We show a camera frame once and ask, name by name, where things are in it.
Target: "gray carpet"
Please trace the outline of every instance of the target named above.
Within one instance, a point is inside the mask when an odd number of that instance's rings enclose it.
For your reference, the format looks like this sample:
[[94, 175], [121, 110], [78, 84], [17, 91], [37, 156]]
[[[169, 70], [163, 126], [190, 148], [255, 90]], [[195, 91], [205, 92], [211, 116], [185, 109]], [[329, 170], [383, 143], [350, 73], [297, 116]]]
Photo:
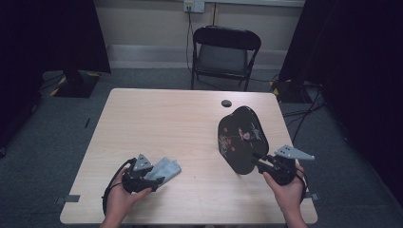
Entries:
[[[44, 78], [58, 74], [48, 72]], [[276, 74], [277, 70], [255, 70], [248, 91], [269, 92], [263, 81]], [[238, 82], [203, 80], [196, 81], [195, 89], [242, 90]], [[56, 79], [44, 84], [36, 112], [0, 160], [0, 227], [66, 227], [59, 220], [63, 206], [55, 201], [68, 195], [112, 88], [190, 88], [189, 71], [173, 68], [113, 69], [112, 74], [102, 75], [88, 99], [51, 97], [53, 82]], [[310, 94], [314, 97], [316, 90], [312, 88]], [[309, 106], [280, 104], [283, 114]], [[292, 138], [297, 117], [285, 118]], [[372, 167], [344, 141], [341, 129], [325, 106], [305, 118], [294, 141], [296, 148], [317, 158], [301, 162], [311, 192], [320, 196], [315, 201], [318, 222], [310, 227], [403, 227], [401, 208]]]

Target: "electrical outlet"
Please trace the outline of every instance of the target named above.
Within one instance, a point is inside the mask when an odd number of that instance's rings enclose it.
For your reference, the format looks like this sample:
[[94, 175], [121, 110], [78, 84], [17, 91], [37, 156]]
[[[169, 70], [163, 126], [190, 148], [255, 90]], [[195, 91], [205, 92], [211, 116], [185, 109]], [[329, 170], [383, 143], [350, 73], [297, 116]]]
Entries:
[[183, 1], [183, 11], [204, 12], [204, 2], [202, 1]]

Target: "chair seat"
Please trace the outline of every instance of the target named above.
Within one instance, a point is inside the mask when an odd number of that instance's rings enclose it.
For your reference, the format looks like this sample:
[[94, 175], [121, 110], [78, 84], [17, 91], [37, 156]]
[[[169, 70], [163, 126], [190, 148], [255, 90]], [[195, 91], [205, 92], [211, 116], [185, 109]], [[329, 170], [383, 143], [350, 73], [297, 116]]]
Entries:
[[246, 75], [247, 51], [202, 45], [198, 59], [198, 70]]

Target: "hand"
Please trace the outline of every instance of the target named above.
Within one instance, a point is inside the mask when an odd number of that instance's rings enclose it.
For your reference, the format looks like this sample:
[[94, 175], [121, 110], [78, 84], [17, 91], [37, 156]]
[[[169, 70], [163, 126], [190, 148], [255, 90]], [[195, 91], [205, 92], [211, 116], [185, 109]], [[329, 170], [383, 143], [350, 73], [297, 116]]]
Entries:
[[[297, 163], [296, 167], [297, 175], [303, 178], [303, 168]], [[263, 177], [275, 193], [276, 201], [281, 209], [282, 214], [284, 215], [284, 219], [288, 227], [307, 227], [299, 208], [303, 188], [302, 182], [295, 177], [289, 184], [280, 186], [273, 180], [270, 174], [264, 172]]]
[[122, 169], [112, 183], [114, 186], [107, 197], [106, 216], [101, 223], [101, 227], [119, 227], [125, 216], [132, 210], [134, 204], [143, 199], [151, 192], [151, 188], [146, 188], [136, 194], [130, 194], [122, 186], [122, 176], [126, 168]]

